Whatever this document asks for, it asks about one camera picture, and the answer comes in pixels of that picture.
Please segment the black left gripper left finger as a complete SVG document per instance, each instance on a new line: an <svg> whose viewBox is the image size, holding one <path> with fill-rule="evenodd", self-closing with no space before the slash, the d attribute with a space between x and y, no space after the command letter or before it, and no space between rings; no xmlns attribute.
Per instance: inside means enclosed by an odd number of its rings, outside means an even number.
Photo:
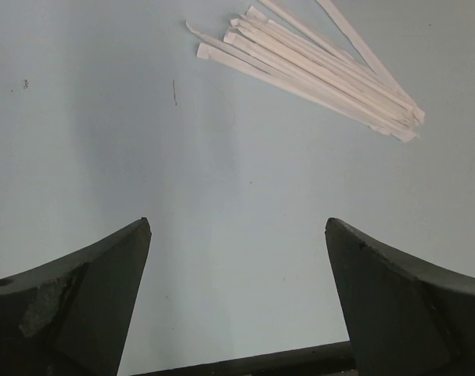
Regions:
<svg viewBox="0 0 475 376"><path fill-rule="evenodd" d="M0 279L0 375L115 375L151 241L134 221Z"/></svg>

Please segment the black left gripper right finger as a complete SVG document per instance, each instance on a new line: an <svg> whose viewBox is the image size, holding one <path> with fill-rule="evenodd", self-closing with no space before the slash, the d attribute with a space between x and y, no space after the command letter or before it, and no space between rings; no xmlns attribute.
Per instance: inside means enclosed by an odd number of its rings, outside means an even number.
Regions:
<svg viewBox="0 0 475 376"><path fill-rule="evenodd" d="M326 223L326 247L360 375L475 375L475 278Z"/></svg>

